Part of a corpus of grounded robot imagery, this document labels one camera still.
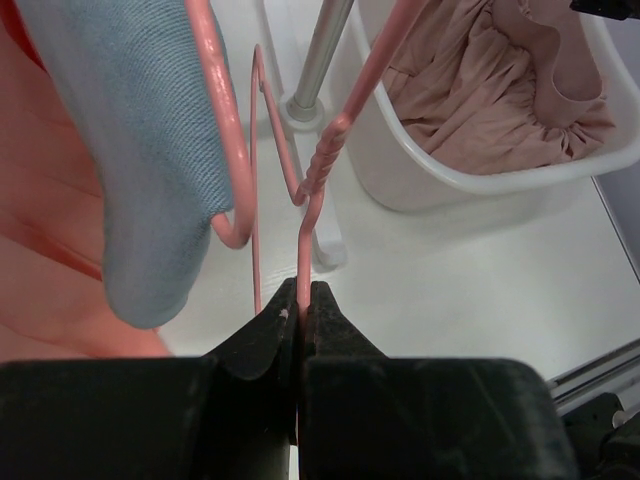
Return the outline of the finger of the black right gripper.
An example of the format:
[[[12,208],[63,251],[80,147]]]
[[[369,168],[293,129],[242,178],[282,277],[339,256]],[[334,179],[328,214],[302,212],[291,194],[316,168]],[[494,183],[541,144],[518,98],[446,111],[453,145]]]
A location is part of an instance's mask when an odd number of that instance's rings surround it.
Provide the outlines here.
[[[639,0],[572,0],[576,12],[617,21],[640,19]]]

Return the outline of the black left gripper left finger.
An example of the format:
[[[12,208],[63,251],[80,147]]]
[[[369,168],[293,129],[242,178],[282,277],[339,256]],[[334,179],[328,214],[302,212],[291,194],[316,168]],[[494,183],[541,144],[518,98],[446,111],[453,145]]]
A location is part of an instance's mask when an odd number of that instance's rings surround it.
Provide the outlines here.
[[[296,283],[198,357],[1,368],[5,479],[284,479]]]

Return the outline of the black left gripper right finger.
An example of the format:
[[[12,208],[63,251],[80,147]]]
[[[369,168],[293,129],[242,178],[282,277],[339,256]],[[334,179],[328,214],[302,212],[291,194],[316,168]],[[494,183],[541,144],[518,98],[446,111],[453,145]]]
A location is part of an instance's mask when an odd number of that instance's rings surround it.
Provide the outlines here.
[[[305,479],[575,479],[544,380],[506,358],[392,358],[311,288],[301,369]]]

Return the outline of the dusty pink pleated skirt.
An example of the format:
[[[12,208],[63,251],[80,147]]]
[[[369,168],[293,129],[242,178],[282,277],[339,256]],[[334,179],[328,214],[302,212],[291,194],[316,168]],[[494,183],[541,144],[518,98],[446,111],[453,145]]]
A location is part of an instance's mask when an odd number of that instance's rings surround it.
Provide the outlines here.
[[[615,129],[566,1],[430,1],[383,83],[419,147],[473,175],[576,161]]]

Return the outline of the coral orange skirt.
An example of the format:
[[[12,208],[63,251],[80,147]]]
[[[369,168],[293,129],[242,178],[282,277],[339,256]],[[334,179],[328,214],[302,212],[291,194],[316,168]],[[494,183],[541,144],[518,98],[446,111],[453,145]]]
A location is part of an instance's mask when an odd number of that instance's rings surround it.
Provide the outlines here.
[[[165,357],[119,320],[101,278],[103,201],[88,150],[12,1],[1,4],[1,360]]]

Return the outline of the blue denim skirt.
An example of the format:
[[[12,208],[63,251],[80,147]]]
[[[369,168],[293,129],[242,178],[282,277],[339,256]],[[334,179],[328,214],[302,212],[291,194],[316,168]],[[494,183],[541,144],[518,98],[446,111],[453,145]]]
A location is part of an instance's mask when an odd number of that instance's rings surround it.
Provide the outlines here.
[[[109,306],[151,329],[185,306],[210,220],[233,206],[181,1],[21,1],[18,10],[103,189]]]

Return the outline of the pink hanger of denim skirt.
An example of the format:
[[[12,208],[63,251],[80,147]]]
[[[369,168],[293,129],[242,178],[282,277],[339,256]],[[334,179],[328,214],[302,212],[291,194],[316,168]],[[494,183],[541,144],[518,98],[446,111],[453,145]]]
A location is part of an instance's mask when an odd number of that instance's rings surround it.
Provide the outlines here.
[[[211,5],[208,1],[187,0],[185,8],[222,141],[233,195],[234,218],[217,214],[211,225],[227,247],[240,249],[250,239],[257,203],[249,152]]]

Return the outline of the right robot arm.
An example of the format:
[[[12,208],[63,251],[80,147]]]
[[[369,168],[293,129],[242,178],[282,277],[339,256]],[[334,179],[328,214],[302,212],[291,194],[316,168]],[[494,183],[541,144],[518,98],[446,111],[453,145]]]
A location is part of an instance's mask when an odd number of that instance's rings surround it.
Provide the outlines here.
[[[604,19],[631,85],[639,86],[639,3],[573,1]],[[594,181],[633,272],[639,273],[639,165]],[[553,390],[584,479],[639,477],[639,336],[555,379]]]

